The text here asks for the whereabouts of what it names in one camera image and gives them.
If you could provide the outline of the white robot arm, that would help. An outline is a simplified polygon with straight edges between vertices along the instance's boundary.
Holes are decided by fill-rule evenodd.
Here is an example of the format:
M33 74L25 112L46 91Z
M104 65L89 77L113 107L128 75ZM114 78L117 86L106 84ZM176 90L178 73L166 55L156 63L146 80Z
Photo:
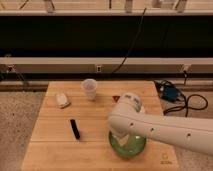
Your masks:
M213 119L145 114L135 93L120 96L108 114L110 130L123 138L127 134L213 156Z

